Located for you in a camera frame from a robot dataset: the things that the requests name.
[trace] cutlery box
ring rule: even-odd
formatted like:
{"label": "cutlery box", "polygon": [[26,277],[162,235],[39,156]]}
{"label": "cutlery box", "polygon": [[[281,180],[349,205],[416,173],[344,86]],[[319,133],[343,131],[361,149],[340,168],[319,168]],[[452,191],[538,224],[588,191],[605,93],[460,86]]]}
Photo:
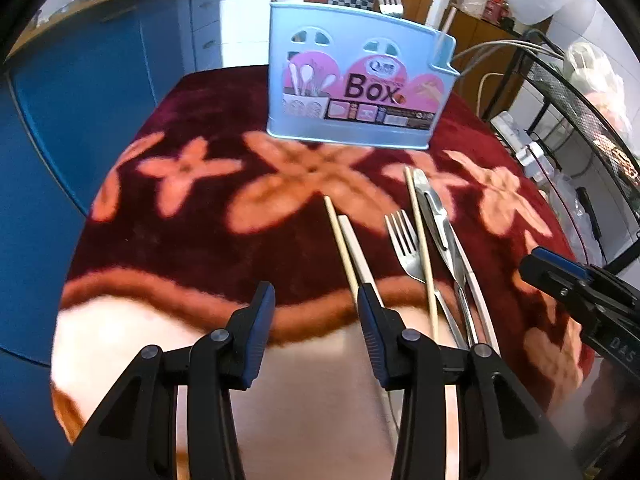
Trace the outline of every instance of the cutlery box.
{"label": "cutlery box", "polygon": [[427,149],[456,40],[370,10],[271,3],[269,121],[285,139]]}

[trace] knife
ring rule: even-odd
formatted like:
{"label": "knife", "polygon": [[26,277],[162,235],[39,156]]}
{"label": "knife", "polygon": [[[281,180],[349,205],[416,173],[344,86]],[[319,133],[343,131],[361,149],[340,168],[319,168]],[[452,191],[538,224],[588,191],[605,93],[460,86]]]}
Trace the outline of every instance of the knife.
{"label": "knife", "polygon": [[435,241],[440,256],[456,282],[454,289],[462,310],[462,317],[465,320],[469,346],[475,345],[479,339],[465,294],[465,263],[458,251],[456,235],[447,216],[447,210],[442,205],[442,201],[436,191],[431,187],[423,170],[414,170],[414,186],[417,191],[416,195],[422,217],[427,224],[431,237]]}

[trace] drawer handle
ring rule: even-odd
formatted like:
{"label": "drawer handle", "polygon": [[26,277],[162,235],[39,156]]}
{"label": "drawer handle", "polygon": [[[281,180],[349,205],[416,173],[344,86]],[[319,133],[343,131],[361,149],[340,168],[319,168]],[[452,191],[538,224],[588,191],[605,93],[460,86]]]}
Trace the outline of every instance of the drawer handle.
{"label": "drawer handle", "polygon": [[123,16],[124,14],[128,14],[132,10],[136,10],[136,6],[127,7],[126,9],[121,9],[118,12],[114,12],[113,14],[110,14],[109,16],[105,16],[103,19],[100,20],[100,23],[106,23],[106,22],[110,22],[112,20],[115,20],[116,18],[119,18],[120,16]]}

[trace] maroon fabric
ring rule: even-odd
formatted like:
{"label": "maroon fabric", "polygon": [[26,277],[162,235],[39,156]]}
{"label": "maroon fabric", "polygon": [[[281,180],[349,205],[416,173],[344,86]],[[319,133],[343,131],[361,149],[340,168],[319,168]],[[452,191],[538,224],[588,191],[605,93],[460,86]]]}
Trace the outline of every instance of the maroon fabric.
{"label": "maroon fabric", "polygon": [[[386,305],[423,308],[424,291],[402,271],[383,224],[388,209],[410,210],[399,176],[409,164],[423,168],[438,192],[450,193],[454,228],[508,364],[543,406],[579,384],[592,354],[555,302],[516,272],[535,245],[564,256],[571,256],[569,247],[536,187],[462,99],[450,97],[428,152],[367,150],[251,133],[266,127],[266,79],[266,67],[258,66],[180,81],[98,194],[62,308],[121,294],[212,328],[251,299],[258,280],[269,280],[281,311],[273,343],[334,330],[354,321],[355,312],[323,193],[350,216]],[[174,166],[178,173],[167,179]],[[286,197],[290,214],[283,213]],[[438,286],[455,308],[448,271],[431,254]]]}

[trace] metal rack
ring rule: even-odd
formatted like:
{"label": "metal rack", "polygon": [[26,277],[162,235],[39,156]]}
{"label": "metal rack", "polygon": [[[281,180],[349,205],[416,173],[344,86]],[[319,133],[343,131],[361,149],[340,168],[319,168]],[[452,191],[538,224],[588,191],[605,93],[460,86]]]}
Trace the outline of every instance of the metal rack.
{"label": "metal rack", "polygon": [[[527,31],[521,39],[544,44],[558,54],[564,54],[538,30]],[[542,108],[528,127],[527,133],[530,135],[534,132],[551,105],[556,108],[600,159],[622,193],[640,228],[640,166],[636,158],[603,115],[554,66],[547,64],[529,51],[518,48],[482,114],[482,120],[487,121],[491,118],[495,104],[514,75],[524,78],[543,96]],[[555,160],[544,143],[540,140],[538,142],[546,154]],[[613,274],[618,274],[639,256],[640,239],[636,239],[605,268]]]}

